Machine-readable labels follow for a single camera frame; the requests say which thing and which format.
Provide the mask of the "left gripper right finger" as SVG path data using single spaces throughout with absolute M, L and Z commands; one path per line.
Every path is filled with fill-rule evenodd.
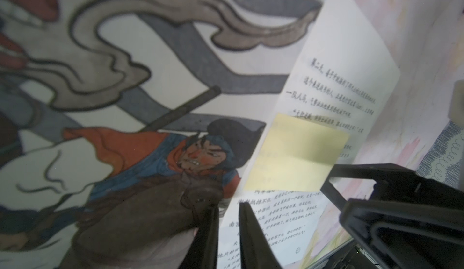
M 239 239 L 241 269 L 282 269 L 247 202 L 239 204 Z

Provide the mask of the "yellow sticky note lower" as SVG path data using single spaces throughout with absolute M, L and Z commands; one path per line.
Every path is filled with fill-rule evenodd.
M 245 183 L 246 191 L 319 191 L 349 134 L 277 114 Z

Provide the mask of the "illustrated story book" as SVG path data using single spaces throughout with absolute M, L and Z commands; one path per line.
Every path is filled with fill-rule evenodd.
M 1 267 L 175 269 L 218 205 L 238 269 L 239 200 L 298 260 L 325 198 L 244 186 L 275 113 L 349 163 L 398 78 L 352 0 L 1 0 Z

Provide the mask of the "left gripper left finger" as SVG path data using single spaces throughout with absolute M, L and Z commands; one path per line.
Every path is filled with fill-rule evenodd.
M 219 209 L 210 209 L 193 239 L 179 269 L 216 269 L 219 239 Z

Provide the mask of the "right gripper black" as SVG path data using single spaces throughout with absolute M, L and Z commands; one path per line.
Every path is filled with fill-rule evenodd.
M 373 180 L 368 200 L 346 200 L 331 178 Z M 392 164 L 335 165 L 321 192 L 339 222 L 384 269 L 461 269 L 464 193 Z

